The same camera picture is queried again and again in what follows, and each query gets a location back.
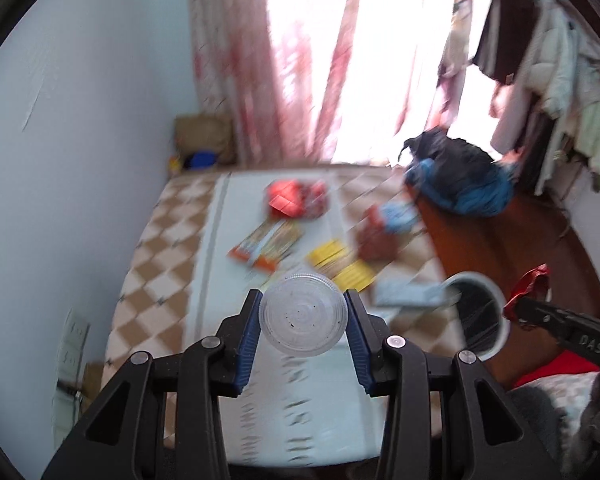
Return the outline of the clear round plastic lid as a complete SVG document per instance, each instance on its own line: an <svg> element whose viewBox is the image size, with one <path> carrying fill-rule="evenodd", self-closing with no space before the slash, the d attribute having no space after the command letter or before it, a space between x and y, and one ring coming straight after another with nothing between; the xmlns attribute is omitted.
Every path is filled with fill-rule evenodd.
<svg viewBox="0 0 600 480"><path fill-rule="evenodd" d="M264 292L259 323L278 351L313 358L338 344L348 325L348 306L340 289L324 276L285 275Z"/></svg>

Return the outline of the pink white toothpaste box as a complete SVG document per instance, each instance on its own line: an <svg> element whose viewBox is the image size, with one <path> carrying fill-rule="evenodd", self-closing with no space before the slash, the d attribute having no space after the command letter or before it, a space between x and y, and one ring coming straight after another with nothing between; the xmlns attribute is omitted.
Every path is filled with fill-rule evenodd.
<svg viewBox="0 0 600 480"><path fill-rule="evenodd" d="M443 283L385 280L373 289L374 303L382 308L434 310L452 307L459 299L460 292Z"/></svg>

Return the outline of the orange striped snack bag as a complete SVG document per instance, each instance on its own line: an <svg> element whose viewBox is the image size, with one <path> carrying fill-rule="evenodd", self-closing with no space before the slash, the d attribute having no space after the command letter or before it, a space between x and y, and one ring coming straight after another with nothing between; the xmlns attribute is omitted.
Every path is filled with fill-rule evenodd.
<svg viewBox="0 0 600 480"><path fill-rule="evenodd" d="M273 273L303 231L292 220L266 220L234 246L228 255L250 268Z"/></svg>

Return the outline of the red wrapper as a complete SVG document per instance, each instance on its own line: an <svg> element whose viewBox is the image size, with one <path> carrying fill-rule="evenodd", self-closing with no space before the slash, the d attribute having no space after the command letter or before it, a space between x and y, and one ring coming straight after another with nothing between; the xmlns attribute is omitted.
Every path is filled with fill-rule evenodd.
<svg viewBox="0 0 600 480"><path fill-rule="evenodd" d="M525 273L514 287L503 316L523 330L550 322L547 298L550 296L550 268L540 264Z"/></svg>

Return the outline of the dark red snack bag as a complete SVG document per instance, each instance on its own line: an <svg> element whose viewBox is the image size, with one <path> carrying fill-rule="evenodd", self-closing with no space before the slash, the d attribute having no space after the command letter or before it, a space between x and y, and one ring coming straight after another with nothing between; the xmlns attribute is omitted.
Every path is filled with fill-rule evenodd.
<svg viewBox="0 0 600 480"><path fill-rule="evenodd" d="M398 258L398 236L387 230L378 205L366 209L355 229L355 239L362 260L390 262Z"/></svg>

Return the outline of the white trash bin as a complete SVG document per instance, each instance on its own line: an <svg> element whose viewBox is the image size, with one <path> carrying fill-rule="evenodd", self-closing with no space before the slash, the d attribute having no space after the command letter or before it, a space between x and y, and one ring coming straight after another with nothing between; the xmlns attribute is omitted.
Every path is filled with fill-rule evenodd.
<svg viewBox="0 0 600 480"><path fill-rule="evenodd" d="M452 275L444 282L456 293L455 309L462 326L465 347L486 362L504 348L510 323L504 318L505 298L487 276L471 271Z"/></svg>

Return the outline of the red pillow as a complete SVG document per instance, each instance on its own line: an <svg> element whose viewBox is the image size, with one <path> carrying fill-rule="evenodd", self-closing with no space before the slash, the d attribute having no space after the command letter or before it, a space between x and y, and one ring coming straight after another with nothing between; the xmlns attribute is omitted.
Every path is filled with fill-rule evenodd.
<svg viewBox="0 0 600 480"><path fill-rule="evenodd" d="M569 350L562 350L558 353L555 359L550 360L545 365L542 365L528 374L524 374L521 378L514 381L513 387L518 388L525 384L530 384L534 380L556 376L556 375L577 375L591 372L599 372L600 367L595 363L588 361L577 353Z"/></svg>

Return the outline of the yellow flat box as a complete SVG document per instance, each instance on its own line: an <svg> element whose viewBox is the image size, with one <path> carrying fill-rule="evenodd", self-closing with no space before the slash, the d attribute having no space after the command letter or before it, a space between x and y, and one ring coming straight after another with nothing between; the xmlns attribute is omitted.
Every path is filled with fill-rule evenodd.
<svg viewBox="0 0 600 480"><path fill-rule="evenodd" d="M354 260L354 255L349 247L336 238L321 244L306 256L306 262L325 275L338 274L354 263Z"/></svg>
<svg viewBox="0 0 600 480"><path fill-rule="evenodd" d="M348 289L362 292L373 284L375 276L375 272L366 262L355 260L337 271L332 281L342 292Z"/></svg>

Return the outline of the checkered bed sheet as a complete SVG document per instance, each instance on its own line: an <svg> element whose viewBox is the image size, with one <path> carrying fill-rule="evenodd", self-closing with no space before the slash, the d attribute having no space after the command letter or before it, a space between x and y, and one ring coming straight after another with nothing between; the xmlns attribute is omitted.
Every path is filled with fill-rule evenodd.
<svg viewBox="0 0 600 480"><path fill-rule="evenodd" d="M170 356L213 335L248 292L276 277L230 251L264 221L264 194L278 179L321 180L323 217L304 222L279 274L308 270L312 250L331 240L353 244L373 204L407 200L390 168L328 166L186 174L170 181L144 229L112 320L104 377L134 352ZM376 456L386 402L358 384L347 344L321 356L287 356L261 341L241 396L220 403L227 459L259 467L324 466Z"/></svg>

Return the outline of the blue and red milk carton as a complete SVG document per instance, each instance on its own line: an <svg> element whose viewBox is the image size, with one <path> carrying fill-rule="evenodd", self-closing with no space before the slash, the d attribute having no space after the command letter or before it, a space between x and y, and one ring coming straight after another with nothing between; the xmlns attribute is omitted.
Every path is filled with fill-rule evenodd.
<svg viewBox="0 0 600 480"><path fill-rule="evenodd" d="M382 230L389 234L411 232L419 222L417 209L411 203L387 202L378 208Z"/></svg>

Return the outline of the crushed red soda can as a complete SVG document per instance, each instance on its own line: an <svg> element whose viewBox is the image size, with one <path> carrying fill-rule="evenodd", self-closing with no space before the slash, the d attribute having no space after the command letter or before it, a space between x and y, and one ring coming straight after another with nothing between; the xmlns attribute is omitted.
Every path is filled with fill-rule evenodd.
<svg viewBox="0 0 600 480"><path fill-rule="evenodd" d="M275 218L317 219L328 209L328 186L323 180L276 180L266 189L266 204Z"/></svg>

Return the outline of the blue round container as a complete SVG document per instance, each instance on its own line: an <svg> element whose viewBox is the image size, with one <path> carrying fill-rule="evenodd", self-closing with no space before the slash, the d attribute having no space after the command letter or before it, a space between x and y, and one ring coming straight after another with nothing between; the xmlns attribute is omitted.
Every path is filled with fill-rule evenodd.
<svg viewBox="0 0 600 480"><path fill-rule="evenodd" d="M189 169L206 169L218 162L218 155L209 151L199 151L191 154L187 160Z"/></svg>

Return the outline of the blue black clothes pile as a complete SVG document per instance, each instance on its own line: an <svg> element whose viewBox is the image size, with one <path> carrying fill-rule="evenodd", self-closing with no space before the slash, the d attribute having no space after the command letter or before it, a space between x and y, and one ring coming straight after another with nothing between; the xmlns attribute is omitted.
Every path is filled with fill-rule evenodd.
<svg viewBox="0 0 600 480"><path fill-rule="evenodd" d="M412 155L405 183L439 208L468 217L494 217L514 195L509 171L487 152L434 128L407 139Z"/></svg>

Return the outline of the brown cardboard box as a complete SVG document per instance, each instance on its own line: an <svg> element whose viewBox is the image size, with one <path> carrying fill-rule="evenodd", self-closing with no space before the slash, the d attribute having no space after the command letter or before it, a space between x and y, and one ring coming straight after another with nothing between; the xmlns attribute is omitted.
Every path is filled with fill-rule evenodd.
<svg viewBox="0 0 600 480"><path fill-rule="evenodd" d="M220 165L234 164L237 159L233 121L225 114L178 116L174 120L174 143L181 157L209 152L218 156Z"/></svg>

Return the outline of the hanging clothes on rack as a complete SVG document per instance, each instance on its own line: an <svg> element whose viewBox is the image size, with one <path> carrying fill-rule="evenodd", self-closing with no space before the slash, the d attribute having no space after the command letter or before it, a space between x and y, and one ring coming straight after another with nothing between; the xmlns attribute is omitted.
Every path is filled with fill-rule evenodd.
<svg viewBox="0 0 600 480"><path fill-rule="evenodd" d="M431 125L451 127L469 66L494 84L490 145L541 194L576 162L600 192L600 42L567 0L455 0Z"/></svg>

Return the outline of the pink floral curtain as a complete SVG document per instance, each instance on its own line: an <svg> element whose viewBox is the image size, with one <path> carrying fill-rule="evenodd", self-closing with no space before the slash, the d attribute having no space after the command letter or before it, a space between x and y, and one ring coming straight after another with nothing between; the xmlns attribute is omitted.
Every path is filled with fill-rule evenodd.
<svg viewBox="0 0 600 480"><path fill-rule="evenodd" d="M238 160L394 162L425 129L454 0L188 0L203 110Z"/></svg>

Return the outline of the wall power outlet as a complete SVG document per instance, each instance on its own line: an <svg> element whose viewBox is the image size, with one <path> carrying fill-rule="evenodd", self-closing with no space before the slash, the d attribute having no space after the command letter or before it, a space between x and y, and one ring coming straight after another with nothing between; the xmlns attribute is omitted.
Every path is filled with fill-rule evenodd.
<svg viewBox="0 0 600 480"><path fill-rule="evenodd" d="M67 315L57 356L56 389L53 397L53 437L57 450L79 417L80 373L90 323L74 311Z"/></svg>

